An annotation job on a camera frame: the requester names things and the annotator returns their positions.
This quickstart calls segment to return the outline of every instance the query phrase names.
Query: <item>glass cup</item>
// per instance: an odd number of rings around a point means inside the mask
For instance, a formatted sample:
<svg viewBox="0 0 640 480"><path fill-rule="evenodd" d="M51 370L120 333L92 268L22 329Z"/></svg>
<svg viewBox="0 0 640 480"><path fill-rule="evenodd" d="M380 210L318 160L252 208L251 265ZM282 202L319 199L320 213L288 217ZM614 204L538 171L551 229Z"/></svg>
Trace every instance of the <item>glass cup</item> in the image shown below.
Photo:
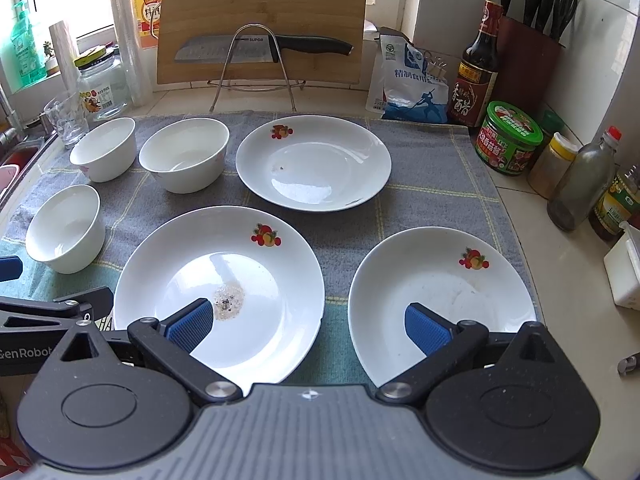
<svg viewBox="0 0 640 480"><path fill-rule="evenodd" d="M66 148L89 132L89 124L78 92L62 92L44 107L44 113Z"/></svg>

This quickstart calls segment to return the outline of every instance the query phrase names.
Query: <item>metal rack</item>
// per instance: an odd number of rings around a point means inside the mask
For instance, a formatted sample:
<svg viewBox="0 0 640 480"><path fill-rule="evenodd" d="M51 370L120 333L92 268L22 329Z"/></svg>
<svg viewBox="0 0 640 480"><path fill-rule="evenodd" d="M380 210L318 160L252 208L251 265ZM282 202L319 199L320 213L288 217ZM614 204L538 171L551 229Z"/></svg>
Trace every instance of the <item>metal rack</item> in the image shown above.
<svg viewBox="0 0 640 480"><path fill-rule="evenodd" d="M224 79L225 79L225 72L226 72L226 67L229 65L229 62L231 61L231 58L233 56L234 53L234 46L236 45L236 38L238 37L238 35L244 31L247 28L251 28L251 27L258 27L258 28L262 28L263 30L266 30L267 33L273 38L273 43L276 46L276 52L278 53L278 59L280 60L280 66L282 67L282 75L284 76L284 81L286 84L284 85L274 85L274 86L268 86L267 88L244 88L243 86L232 86L231 85L231 79L229 79L226 84L223 83ZM261 23L248 23L247 25L245 25L244 27L240 27L238 30L236 30L236 33L233 36L233 39L231 40L231 45L229 46L229 51L226 54L226 60L225 60L225 64L222 67L222 73L220 74L220 79L219 81L216 83L212 80L207 81L207 84L211 85L211 86L215 86L217 88L216 90L216 97L215 99L213 99L213 104L211 105L211 108L209 109L209 112L213 111L213 108L216 107L216 103L218 102L218 98L220 97L220 89L221 88L227 88L229 90L236 90L239 92L272 92L274 90L283 90L283 89L287 89L289 91L289 97L291 99L291 111L295 112L296 111L296 103L293 99L293 92L291 91L292 88L300 88L303 89L305 87L306 81L298 81L296 80L295 84L291 84L291 82L289 81L289 77L287 76L287 70L284 68L284 62L282 61L282 54L280 53L280 46L278 45L278 40L276 38L276 35L271 31L270 28L266 27L265 25L262 25Z"/></svg>

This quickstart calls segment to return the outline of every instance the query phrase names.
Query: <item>blue gripper pad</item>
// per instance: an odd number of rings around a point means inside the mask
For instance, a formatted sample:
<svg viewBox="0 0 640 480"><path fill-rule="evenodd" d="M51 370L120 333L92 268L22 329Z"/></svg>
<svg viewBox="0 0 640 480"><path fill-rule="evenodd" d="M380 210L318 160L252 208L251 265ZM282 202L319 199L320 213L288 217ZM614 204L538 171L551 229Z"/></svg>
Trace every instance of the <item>blue gripper pad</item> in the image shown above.
<svg viewBox="0 0 640 480"><path fill-rule="evenodd" d="M162 322L164 337L191 353L213 327L213 306L201 298Z"/></svg>
<svg viewBox="0 0 640 480"><path fill-rule="evenodd" d="M17 280L22 274L22 260L18 256L0 258L0 282Z"/></svg>
<svg viewBox="0 0 640 480"><path fill-rule="evenodd" d="M451 331L431 319L412 303L404 311L404 330L409 339L429 357L446 345L453 336Z"/></svg>

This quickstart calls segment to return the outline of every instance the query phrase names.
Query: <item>kitchen counter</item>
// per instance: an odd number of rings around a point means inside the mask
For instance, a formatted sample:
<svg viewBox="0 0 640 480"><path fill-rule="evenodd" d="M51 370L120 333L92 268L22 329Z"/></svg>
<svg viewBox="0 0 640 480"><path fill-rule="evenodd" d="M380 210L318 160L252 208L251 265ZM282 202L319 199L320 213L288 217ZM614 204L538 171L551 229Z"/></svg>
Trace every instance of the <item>kitchen counter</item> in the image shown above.
<svg viewBox="0 0 640 480"><path fill-rule="evenodd" d="M215 90L193 88L158 92L153 102L131 115L203 114L209 111ZM371 116L364 109L363 91L313 88L294 90L302 113ZM232 110L290 110L286 91L247 95L223 90L217 112ZM9 216L46 170L58 143L23 180L0 212L4 232ZM490 172L511 218L529 265L544 321L589 387L600 407L600 433L586 463L598 478L627 480L640 470L640 373L620 378L620 359L640 351L640 312L613 304L602 258L609 250L584 222L573 233L559 231L546 215L546 200L536 195L524 177ZM2 395L11 405L29 384L25 377L3 378Z"/></svg>

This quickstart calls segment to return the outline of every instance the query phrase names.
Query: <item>green bottle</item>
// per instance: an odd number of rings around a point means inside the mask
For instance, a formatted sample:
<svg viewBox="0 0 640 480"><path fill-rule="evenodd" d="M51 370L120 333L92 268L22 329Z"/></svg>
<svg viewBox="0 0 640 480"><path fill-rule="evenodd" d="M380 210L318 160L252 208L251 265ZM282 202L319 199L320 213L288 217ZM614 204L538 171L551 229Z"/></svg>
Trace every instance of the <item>green bottle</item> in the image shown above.
<svg viewBox="0 0 640 480"><path fill-rule="evenodd" d="M36 45L33 23L29 19L27 0L16 3L13 8L18 9L18 21L12 28L11 42L18 60L22 86L27 86L46 78L47 69L44 66L44 53Z"/></svg>

